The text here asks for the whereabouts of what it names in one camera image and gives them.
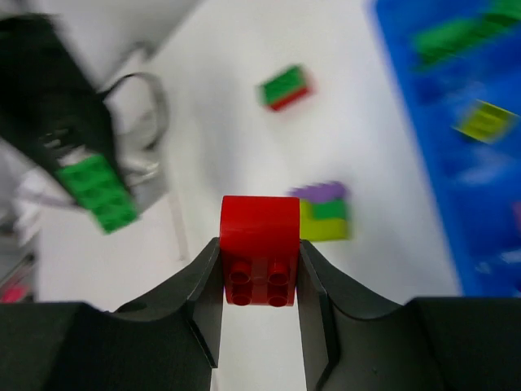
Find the lime long lego brick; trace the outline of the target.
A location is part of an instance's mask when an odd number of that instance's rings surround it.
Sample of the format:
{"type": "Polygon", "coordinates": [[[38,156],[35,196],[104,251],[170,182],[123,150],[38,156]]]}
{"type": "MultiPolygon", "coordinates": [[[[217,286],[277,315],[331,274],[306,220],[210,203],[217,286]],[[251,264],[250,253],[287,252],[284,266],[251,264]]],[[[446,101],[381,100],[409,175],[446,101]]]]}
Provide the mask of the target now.
{"type": "Polygon", "coordinates": [[[300,238],[311,242],[350,239],[349,223],[342,218],[316,219],[312,217],[312,205],[300,201],[300,238]]]}

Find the green long lego plate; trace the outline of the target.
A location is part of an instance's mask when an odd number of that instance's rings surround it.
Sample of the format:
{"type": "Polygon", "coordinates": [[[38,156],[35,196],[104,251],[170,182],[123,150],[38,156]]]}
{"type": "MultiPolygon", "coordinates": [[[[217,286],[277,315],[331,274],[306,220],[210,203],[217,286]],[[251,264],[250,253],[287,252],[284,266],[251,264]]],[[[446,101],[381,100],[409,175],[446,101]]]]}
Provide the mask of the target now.
{"type": "Polygon", "coordinates": [[[56,174],[105,234],[118,231],[138,219],[138,209],[130,193],[103,156],[89,156],[79,163],[60,168],[56,174]]]}

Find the red curved lego brick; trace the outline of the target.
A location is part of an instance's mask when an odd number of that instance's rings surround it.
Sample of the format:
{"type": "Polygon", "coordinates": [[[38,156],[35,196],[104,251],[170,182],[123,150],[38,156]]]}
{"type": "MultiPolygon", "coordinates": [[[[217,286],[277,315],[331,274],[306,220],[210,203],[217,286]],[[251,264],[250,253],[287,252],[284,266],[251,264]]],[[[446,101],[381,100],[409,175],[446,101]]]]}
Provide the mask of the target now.
{"type": "Polygon", "coordinates": [[[294,305],[300,254],[295,197],[226,195],[219,247],[231,305],[294,305]]]}

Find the green four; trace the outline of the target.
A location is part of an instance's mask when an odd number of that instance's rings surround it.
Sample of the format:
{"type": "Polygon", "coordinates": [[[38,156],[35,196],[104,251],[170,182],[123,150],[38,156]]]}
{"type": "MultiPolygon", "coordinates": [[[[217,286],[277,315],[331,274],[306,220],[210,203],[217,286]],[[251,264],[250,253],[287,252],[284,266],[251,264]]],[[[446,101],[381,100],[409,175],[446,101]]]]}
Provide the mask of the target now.
{"type": "Polygon", "coordinates": [[[508,33],[520,24],[520,1],[493,1],[475,18],[459,18],[416,34],[412,40],[418,67],[428,68],[483,42],[508,33]]]}

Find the purple scalloped lego piece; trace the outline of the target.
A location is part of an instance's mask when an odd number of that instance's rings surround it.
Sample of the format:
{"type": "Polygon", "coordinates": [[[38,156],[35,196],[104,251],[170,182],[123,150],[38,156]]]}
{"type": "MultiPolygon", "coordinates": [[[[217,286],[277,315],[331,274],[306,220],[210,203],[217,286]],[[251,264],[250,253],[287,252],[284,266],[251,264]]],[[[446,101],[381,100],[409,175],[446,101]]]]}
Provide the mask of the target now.
{"type": "Polygon", "coordinates": [[[349,191],[341,182],[332,181],[296,187],[289,191],[289,195],[310,203],[320,204],[343,199],[349,195],[349,191]]]}

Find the small green red lego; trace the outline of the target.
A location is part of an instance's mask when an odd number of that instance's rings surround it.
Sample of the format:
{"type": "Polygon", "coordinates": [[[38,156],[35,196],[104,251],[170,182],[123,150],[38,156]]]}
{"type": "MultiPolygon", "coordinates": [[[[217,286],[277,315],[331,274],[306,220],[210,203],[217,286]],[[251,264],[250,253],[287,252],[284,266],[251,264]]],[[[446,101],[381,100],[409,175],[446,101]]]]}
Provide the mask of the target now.
{"type": "Polygon", "coordinates": [[[292,64],[257,87],[262,107],[279,112],[313,93],[313,83],[303,64],[292,64]]]}

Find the blue divided sorting bin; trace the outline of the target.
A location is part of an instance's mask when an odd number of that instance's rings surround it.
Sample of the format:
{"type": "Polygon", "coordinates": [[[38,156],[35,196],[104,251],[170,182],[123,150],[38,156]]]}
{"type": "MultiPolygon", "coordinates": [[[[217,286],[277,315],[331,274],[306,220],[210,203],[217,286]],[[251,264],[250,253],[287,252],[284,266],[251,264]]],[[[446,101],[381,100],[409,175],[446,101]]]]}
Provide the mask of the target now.
{"type": "Polygon", "coordinates": [[[520,24],[418,67],[414,36],[493,1],[378,1],[375,13],[423,155],[453,264],[468,296],[520,294],[520,118],[496,143],[453,126],[477,99],[520,116],[520,24]]]}

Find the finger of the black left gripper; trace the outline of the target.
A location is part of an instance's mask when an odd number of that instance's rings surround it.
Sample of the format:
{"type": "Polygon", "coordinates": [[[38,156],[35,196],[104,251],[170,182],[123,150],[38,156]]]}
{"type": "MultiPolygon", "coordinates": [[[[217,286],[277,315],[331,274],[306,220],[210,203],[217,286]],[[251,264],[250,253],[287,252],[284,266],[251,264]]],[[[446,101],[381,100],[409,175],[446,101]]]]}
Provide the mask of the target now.
{"type": "Polygon", "coordinates": [[[51,176],[60,153],[50,144],[63,139],[102,155],[122,177],[111,114],[45,15],[1,22],[1,136],[51,176]]]}

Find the green lego brick in cluster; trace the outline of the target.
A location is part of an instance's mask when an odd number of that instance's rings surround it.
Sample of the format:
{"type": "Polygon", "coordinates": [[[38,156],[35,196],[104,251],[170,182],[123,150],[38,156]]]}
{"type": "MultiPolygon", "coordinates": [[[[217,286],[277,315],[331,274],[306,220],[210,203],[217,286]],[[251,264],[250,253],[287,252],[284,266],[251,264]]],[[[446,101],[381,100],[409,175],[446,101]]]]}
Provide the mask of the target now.
{"type": "Polygon", "coordinates": [[[342,199],[335,199],[325,203],[311,204],[312,215],[317,220],[343,219],[348,221],[350,211],[342,199]]]}

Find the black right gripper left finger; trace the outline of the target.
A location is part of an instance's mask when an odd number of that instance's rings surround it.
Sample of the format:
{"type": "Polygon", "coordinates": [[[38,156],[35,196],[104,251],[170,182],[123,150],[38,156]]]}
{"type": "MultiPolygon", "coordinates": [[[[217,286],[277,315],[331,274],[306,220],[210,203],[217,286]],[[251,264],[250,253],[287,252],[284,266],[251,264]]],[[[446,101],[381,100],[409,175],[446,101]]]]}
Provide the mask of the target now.
{"type": "Polygon", "coordinates": [[[114,312],[84,302],[1,307],[4,390],[207,390],[221,340],[217,239],[114,312]]]}

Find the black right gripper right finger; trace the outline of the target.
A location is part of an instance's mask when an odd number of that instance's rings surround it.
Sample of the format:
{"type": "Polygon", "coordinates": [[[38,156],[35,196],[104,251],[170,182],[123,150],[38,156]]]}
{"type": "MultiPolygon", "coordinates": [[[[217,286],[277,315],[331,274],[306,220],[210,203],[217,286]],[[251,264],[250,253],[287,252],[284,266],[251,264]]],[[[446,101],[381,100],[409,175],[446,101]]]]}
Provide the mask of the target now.
{"type": "Polygon", "coordinates": [[[310,390],[517,390],[517,298],[371,291],[300,244],[296,288],[310,390]]]}

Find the lime curved lego brick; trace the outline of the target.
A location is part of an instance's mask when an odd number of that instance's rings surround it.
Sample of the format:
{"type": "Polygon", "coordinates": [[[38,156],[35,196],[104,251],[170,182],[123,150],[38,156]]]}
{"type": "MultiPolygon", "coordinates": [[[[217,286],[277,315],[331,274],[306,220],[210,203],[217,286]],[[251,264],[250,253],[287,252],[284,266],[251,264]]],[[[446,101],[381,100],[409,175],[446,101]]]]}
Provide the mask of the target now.
{"type": "Polygon", "coordinates": [[[477,99],[453,128],[481,143],[496,143],[517,124],[520,116],[495,104],[477,99]]]}

